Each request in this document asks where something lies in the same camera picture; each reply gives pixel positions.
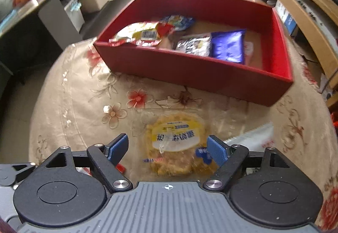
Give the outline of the white noodle snack bag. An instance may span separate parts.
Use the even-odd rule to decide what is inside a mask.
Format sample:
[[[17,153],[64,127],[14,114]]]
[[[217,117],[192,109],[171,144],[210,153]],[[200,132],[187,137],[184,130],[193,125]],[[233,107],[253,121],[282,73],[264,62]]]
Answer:
[[[273,134],[274,126],[270,122],[239,136],[229,138],[224,143],[229,146],[240,144],[247,147],[250,151],[264,152],[267,147],[275,147]]]

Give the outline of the red cardboard box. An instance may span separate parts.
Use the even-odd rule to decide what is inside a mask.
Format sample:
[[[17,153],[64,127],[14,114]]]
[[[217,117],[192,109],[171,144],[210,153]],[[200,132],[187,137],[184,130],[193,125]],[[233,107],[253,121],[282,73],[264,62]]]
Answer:
[[[183,15],[196,20],[197,32],[211,27],[252,31],[260,44],[255,52],[261,68],[173,50],[126,43],[114,47],[110,38],[137,22]],[[282,24],[271,7],[248,0],[132,0],[107,25],[94,47],[112,71],[185,85],[264,106],[276,103],[293,84],[292,66]]]

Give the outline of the silver grey snack packet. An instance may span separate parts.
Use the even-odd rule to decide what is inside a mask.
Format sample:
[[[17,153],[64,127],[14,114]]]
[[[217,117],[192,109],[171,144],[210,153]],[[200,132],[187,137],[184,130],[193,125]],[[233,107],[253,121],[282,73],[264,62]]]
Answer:
[[[176,45],[176,51],[208,57],[211,50],[211,34],[198,34],[181,37]]]

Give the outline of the white storage bin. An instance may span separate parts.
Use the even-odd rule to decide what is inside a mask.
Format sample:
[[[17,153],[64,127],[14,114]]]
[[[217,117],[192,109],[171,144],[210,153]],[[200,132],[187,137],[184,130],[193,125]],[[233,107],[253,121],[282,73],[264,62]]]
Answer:
[[[80,32],[85,20],[81,12],[79,0],[64,0],[64,10],[77,32]]]

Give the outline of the yellow puffed snack bag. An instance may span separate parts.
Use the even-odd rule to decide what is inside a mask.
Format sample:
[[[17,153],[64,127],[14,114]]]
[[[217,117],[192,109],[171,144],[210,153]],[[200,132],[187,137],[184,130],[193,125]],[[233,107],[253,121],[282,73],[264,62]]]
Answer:
[[[156,115],[139,135],[142,163],[161,177],[206,176],[218,166],[207,150],[209,126],[198,114],[172,111]]]

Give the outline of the blue foil snack packet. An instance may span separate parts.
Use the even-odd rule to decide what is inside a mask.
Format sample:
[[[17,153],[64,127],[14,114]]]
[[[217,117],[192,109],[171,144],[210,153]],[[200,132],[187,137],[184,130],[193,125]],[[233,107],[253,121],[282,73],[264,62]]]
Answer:
[[[210,56],[223,61],[244,64],[245,30],[212,32]]]

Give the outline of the yellow red snack bag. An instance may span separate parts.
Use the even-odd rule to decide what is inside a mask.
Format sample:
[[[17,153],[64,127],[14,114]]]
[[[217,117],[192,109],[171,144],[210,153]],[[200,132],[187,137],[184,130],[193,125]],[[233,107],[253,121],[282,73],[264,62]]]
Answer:
[[[154,47],[162,38],[174,30],[174,26],[163,21],[159,22],[138,22],[130,24],[120,30],[109,43],[114,47],[131,43],[136,46]]]

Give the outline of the floral beige tablecloth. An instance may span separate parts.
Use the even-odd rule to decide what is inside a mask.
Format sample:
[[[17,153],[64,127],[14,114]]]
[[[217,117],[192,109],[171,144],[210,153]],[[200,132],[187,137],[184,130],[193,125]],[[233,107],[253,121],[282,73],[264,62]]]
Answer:
[[[183,111],[206,120],[221,140],[273,123],[275,147],[320,188],[324,202],[316,220],[337,231],[337,136],[331,116],[294,43],[288,42],[294,82],[273,106],[112,72],[92,41],[69,46],[48,72],[30,124],[29,155],[43,162],[60,146],[74,151],[129,137],[123,158],[133,182],[156,178],[142,163],[139,135],[156,115]]]

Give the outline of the dark long side table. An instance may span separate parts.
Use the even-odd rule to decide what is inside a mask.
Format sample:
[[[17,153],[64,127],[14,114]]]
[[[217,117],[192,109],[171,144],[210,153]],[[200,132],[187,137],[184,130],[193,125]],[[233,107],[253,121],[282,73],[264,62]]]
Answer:
[[[41,39],[37,34],[38,26],[44,26],[61,50],[83,40],[60,0],[31,0],[15,11],[14,17],[1,30],[1,76],[23,80],[23,70],[29,67],[29,62],[19,53],[18,47],[23,46],[25,53],[29,53],[31,48],[23,38],[32,34],[32,38]]]

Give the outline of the blue cartoon snack packet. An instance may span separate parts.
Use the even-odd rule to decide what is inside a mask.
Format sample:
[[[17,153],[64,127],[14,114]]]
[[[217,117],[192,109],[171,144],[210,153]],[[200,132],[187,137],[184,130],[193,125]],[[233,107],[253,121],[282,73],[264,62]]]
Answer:
[[[166,16],[162,18],[161,21],[169,25],[172,25],[174,31],[184,31],[190,28],[195,23],[194,18],[186,17],[182,15]]]

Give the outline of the red silver snack packet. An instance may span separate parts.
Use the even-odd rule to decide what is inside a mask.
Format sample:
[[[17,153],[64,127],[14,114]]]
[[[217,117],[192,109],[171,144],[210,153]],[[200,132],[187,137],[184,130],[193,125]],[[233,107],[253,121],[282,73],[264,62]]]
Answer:
[[[124,175],[125,171],[126,171],[126,168],[121,165],[120,163],[116,165],[116,169],[122,173]],[[89,167],[77,167],[76,170],[80,173],[84,173],[86,175],[89,175],[91,176],[92,173],[90,172],[90,168]]]

